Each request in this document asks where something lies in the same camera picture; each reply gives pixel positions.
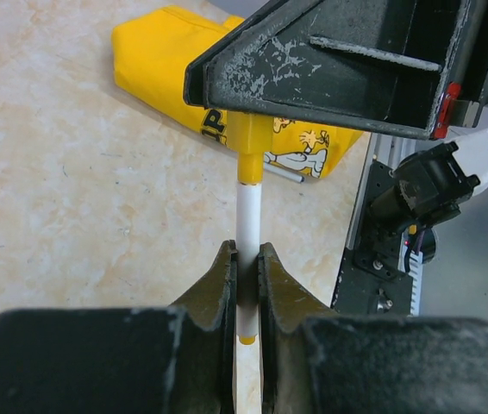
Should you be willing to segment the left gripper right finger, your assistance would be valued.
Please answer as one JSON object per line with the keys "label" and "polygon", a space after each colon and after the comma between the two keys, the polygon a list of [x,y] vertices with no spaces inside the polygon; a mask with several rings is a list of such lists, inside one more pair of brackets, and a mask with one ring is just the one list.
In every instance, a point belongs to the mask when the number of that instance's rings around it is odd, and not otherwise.
{"label": "left gripper right finger", "polygon": [[488,322],[344,317],[258,256],[265,413],[488,413]]}

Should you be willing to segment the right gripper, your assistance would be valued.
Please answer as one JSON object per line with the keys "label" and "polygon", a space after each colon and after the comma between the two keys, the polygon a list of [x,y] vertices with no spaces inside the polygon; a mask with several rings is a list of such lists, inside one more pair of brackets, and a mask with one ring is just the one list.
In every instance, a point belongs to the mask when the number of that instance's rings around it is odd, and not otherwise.
{"label": "right gripper", "polygon": [[451,126],[473,128],[488,107],[488,1],[471,1],[472,15],[454,54],[454,72],[449,75],[433,131],[444,138]]}

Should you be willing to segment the white blue marker pen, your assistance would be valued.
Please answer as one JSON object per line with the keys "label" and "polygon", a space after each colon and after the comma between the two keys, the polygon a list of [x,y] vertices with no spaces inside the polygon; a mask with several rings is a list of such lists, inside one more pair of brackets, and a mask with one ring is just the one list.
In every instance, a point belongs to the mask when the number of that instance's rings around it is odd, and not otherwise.
{"label": "white blue marker pen", "polygon": [[289,179],[289,180],[296,182],[296,183],[303,183],[305,181],[305,178],[302,175],[295,173],[295,172],[287,171],[282,167],[278,167],[278,166],[274,166],[274,165],[265,163],[264,169],[270,173],[275,173],[280,177],[283,177],[285,179]]}

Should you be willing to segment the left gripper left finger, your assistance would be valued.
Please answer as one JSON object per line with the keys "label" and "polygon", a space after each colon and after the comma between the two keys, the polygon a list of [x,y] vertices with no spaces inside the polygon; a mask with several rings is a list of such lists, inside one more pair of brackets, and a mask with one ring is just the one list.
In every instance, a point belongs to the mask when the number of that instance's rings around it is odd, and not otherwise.
{"label": "left gripper left finger", "polygon": [[0,413],[235,411],[236,250],[166,307],[0,313]]}

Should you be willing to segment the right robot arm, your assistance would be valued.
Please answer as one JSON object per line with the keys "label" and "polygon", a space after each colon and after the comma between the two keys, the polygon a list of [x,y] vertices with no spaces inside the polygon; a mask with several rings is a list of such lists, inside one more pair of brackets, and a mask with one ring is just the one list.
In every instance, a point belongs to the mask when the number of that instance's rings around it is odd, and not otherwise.
{"label": "right robot arm", "polygon": [[482,184],[444,140],[488,106],[488,1],[271,1],[186,67],[183,98],[437,141],[369,207],[384,232],[432,227]]}

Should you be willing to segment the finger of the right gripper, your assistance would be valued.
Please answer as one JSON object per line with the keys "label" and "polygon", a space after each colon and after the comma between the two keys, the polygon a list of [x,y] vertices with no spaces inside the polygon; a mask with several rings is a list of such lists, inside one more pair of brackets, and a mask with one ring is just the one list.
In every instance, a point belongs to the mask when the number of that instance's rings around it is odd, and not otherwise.
{"label": "finger of the right gripper", "polygon": [[184,101],[430,139],[465,1],[270,1],[185,69]]}

